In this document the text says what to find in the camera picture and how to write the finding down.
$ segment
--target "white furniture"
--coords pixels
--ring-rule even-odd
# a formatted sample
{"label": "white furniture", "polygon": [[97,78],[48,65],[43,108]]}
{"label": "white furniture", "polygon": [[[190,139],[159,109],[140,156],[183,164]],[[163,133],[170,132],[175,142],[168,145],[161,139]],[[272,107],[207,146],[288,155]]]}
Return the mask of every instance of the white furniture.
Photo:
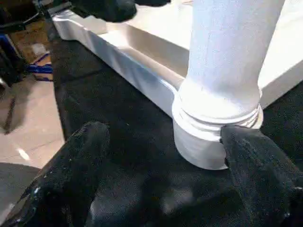
{"label": "white furniture", "polygon": [[259,128],[262,108],[303,79],[303,1],[227,2],[141,7],[121,24],[68,10],[53,21],[173,117],[183,157],[223,169],[220,127]]}

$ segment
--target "black fabric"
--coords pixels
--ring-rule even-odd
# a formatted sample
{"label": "black fabric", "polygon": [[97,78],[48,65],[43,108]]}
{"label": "black fabric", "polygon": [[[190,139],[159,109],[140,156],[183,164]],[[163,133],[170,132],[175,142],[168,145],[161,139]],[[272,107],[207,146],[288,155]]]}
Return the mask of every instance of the black fabric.
{"label": "black fabric", "polygon": [[303,169],[303,82],[264,110],[261,131]]}
{"label": "black fabric", "polygon": [[0,46],[0,78],[3,79],[8,86],[11,86],[14,82],[17,81],[18,78],[17,71],[12,66],[6,53],[1,49],[1,46]]}
{"label": "black fabric", "polygon": [[171,118],[81,44],[62,41],[51,25],[49,36],[65,137],[91,120],[111,134],[87,226],[249,226],[229,170],[188,163],[175,147]]}

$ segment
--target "cardboard box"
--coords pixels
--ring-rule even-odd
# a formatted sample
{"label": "cardboard box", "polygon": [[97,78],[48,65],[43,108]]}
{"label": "cardboard box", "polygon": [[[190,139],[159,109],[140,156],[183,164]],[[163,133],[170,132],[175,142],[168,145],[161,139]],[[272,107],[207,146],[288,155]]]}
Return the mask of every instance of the cardboard box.
{"label": "cardboard box", "polygon": [[49,53],[41,56],[28,67],[36,80],[53,81],[53,68]]}
{"label": "cardboard box", "polygon": [[[28,63],[32,63],[42,53],[49,48],[47,33],[44,30],[44,21],[33,22],[26,26],[25,31],[11,33],[10,39],[18,49],[22,57]],[[40,45],[40,51],[37,51],[37,44]]]}

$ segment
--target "tile floor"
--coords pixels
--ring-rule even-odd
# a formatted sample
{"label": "tile floor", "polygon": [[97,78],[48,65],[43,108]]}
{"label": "tile floor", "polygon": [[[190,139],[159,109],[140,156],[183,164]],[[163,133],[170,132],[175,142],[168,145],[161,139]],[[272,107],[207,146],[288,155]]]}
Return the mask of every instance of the tile floor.
{"label": "tile floor", "polygon": [[17,96],[12,131],[4,135],[10,94],[0,101],[0,162],[42,168],[63,145],[53,82],[36,81],[27,76],[14,84]]}

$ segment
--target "black padded surface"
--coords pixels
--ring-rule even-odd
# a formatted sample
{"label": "black padded surface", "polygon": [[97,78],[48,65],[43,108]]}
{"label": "black padded surface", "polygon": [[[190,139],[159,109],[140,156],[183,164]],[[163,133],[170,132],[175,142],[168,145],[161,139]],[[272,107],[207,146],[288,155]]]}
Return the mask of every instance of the black padded surface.
{"label": "black padded surface", "polygon": [[[189,164],[176,150],[172,120],[162,110],[80,43],[62,41],[50,24],[48,32],[65,137],[91,120],[110,128],[111,155],[88,226],[248,226],[228,170]],[[294,89],[297,99],[301,90]],[[265,111],[263,132],[300,164],[302,156],[293,151],[300,142],[290,129],[295,125],[294,132],[302,133],[301,106],[293,104],[290,118],[287,105],[277,102]]]}

